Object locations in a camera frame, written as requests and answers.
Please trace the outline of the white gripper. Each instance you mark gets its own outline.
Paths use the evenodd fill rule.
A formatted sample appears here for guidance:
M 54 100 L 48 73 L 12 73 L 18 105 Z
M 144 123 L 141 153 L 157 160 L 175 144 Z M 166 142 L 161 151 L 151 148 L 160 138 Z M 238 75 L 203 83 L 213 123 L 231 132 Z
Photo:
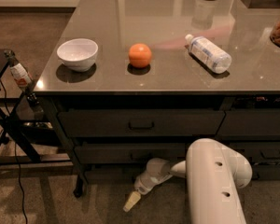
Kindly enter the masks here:
M 141 195 L 147 195 L 151 192 L 155 186 L 162 184 L 163 182 L 169 180 L 172 175 L 162 175 L 160 178 L 152 176 L 148 171 L 144 171 L 140 174 L 134 182 L 134 189 L 132 191 L 123 206 L 125 212 L 129 212 L 140 200 Z

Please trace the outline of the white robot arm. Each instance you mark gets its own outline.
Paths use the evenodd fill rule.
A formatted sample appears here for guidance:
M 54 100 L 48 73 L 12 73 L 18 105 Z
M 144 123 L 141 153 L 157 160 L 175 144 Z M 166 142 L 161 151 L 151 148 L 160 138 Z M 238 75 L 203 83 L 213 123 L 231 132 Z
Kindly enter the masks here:
M 191 224 L 246 224 L 238 190 L 250 183 L 251 165 L 239 152 L 209 138 L 194 141 L 184 161 L 149 160 L 123 210 L 130 211 L 173 176 L 187 179 Z

